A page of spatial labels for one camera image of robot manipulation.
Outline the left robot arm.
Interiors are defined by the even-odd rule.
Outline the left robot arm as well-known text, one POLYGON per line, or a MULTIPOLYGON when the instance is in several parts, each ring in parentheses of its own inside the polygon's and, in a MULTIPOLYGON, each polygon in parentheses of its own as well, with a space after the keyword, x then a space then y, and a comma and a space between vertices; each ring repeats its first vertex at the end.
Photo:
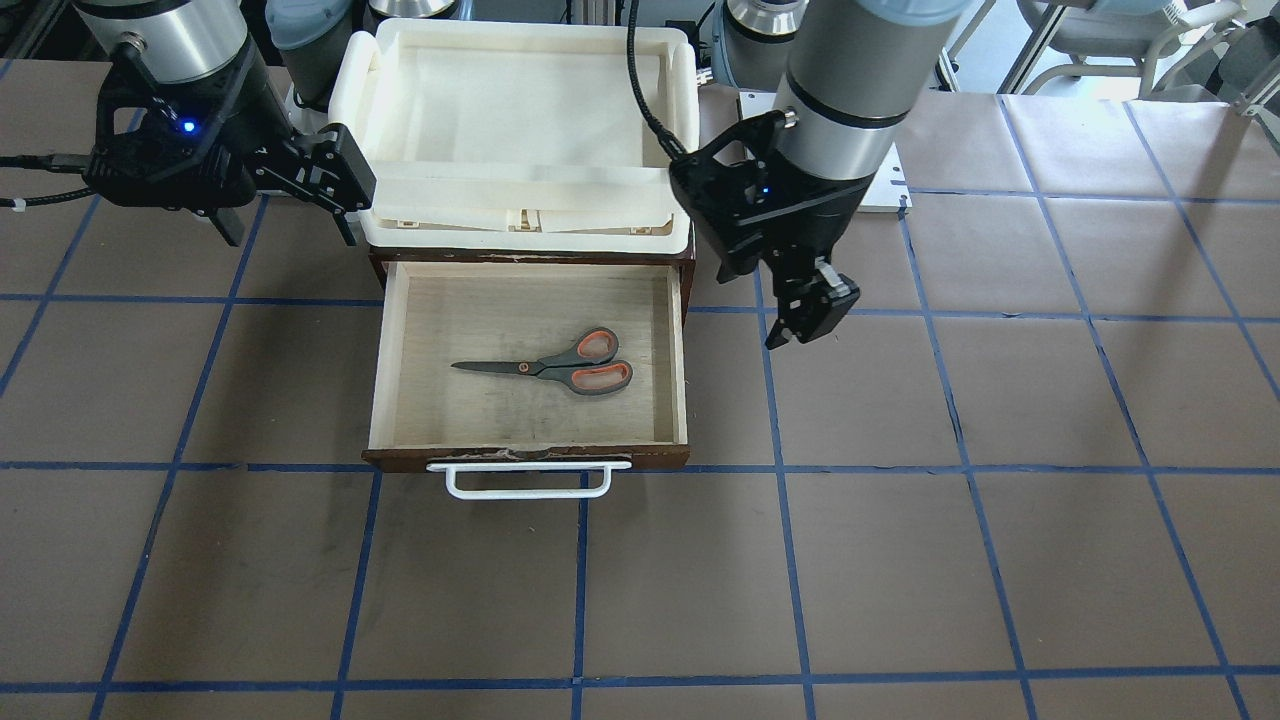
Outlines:
POLYGON ((812 1, 773 108, 705 147, 669 147, 675 197, 721 261, 718 282, 771 269, 769 348, 832 332, 860 291, 832 265, 961 1, 812 1))

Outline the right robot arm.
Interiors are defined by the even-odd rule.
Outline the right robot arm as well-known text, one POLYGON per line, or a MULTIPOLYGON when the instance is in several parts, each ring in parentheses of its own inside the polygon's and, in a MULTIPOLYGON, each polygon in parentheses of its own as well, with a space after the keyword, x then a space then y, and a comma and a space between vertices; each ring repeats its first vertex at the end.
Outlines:
POLYGON ((288 120, 236 1, 78 1, 109 54, 86 184, 123 208, 186 209, 237 246, 236 209, 278 191, 330 214, 369 208, 375 174, 349 129, 288 120))

